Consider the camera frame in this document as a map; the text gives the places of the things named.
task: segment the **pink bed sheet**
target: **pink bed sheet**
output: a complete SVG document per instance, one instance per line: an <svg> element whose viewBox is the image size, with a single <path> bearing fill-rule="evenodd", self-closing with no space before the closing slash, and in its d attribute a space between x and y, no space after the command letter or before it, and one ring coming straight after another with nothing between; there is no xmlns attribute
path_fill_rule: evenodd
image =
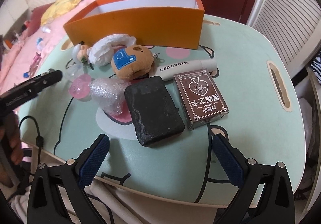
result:
<svg viewBox="0 0 321 224"><path fill-rule="evenodd" d="M33 57L37 52L36 40L38 37L41 37L46 44L44 49L41 51L42 59L38 66L39 69L46 57L66 35L63 25L93 1L95 0L83 0L72 11L56 18L52 23L47 25L47 27L51 29L50 33L44 33L40 28L30 37L16 43L10 52L4 56L2 61L0 72L0 93L2 94L14 87L15 84L17 85L27 80L27 78L23 77L23 74L29 71Z"/></svg>

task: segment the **playing card box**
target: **playing card box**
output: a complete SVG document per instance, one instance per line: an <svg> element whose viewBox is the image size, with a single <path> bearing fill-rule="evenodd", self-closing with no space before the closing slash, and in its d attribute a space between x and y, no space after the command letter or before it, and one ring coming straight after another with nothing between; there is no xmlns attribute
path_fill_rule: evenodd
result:
<svg viewBox="0 0 321 224"><path fill-rule="evenodd" d="M219 89L206 69L176 74L174 85L190 130L218 120L229 112Z"/></svg>

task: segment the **orange box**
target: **orange box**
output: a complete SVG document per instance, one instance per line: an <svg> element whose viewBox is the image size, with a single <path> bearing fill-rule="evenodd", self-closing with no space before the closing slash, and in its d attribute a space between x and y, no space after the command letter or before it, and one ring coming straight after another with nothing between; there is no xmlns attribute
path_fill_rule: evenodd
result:
<svg viewBox="0 0 321 224"><path fill-rule="evenodd" d="M74 45L129 34L139 45L197 49L203 17L201 0L96 0L64 29Z"/></svg>

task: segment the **beige cloth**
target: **beige cloth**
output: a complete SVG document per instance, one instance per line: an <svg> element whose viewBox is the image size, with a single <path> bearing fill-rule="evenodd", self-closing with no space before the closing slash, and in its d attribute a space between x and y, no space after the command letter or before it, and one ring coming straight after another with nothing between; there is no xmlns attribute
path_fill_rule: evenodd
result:
<svg viewBox="0 0 321 224"><path fill-rule="evenodd" d="M36 156L33 157L32 168L36 167ZM42 153L41 162L48 166L61 164L49 155ZM7 188L0 184L0 188L6 197L15 191L15 188ZM24 223L27 223L27 208L29 190L23 196L16 196L11 200L11 206L20 216ZM125 191L100 181L94 180L91 186L86 187L88 194L94 195L102 200L112 211L115 224L213 224L216 210L215 208L186 206L170 202L151 199L141 195ZM74 223L80 224L71 203L67 197L65 189L60 189L66 208ZM109 224L110 216L105 206L99 201L93 200L93 205Z"/></svg>

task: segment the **white louvered shutter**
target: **white louvered shutter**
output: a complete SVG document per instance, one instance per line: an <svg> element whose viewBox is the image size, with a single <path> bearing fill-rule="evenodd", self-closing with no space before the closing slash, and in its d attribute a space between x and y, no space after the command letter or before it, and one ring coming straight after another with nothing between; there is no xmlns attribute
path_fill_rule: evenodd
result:
<svg viewBox="0 0 321 224"><path fill-rule="evenodd" d="M317 51L320 19L316 0L265 0L253 28L272 43L293 77Z"/></svg>

